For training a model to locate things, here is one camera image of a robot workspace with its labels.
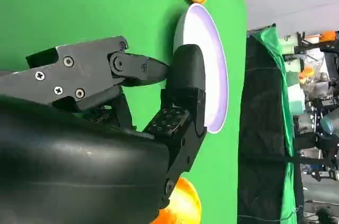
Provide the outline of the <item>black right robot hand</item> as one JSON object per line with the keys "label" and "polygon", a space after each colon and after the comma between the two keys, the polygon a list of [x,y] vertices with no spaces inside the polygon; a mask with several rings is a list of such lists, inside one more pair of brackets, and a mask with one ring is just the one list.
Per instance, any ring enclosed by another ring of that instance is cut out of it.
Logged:
{"label": "black right robot hand", "polygon": [[196,44],[172,63],[122,36],[66,44],[1,73],[1,223],[150,223],[207,133]]}

